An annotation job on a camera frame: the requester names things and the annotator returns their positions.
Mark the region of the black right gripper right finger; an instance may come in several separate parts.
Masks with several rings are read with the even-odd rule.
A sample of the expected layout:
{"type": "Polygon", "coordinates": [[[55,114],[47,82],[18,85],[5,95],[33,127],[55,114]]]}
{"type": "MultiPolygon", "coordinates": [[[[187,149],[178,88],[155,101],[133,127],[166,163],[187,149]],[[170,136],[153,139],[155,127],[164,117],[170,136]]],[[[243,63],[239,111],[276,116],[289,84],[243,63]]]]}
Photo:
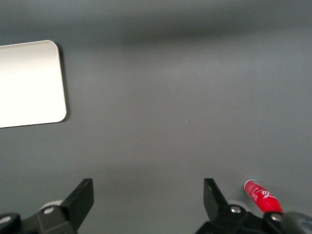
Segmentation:
{"type": "Polygon", "coordinates": [[[230,204],[212,178],[204,179],[203,203],[209,221],[198,234],[264,234],[263,220],[240,205],[230,204]]]}

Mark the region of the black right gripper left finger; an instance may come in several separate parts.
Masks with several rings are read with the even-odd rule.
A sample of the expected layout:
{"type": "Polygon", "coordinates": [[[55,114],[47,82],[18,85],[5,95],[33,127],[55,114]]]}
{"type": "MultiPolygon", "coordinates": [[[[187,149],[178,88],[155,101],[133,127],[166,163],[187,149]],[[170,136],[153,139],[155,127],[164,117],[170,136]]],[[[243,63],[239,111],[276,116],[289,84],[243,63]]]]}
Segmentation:
{"type": "Polygon", "coordinates": [[[93,204],[93,180],[85,178],[64,200],[49,202],[23,220],[23,233],[76,234],[93,204]]]}

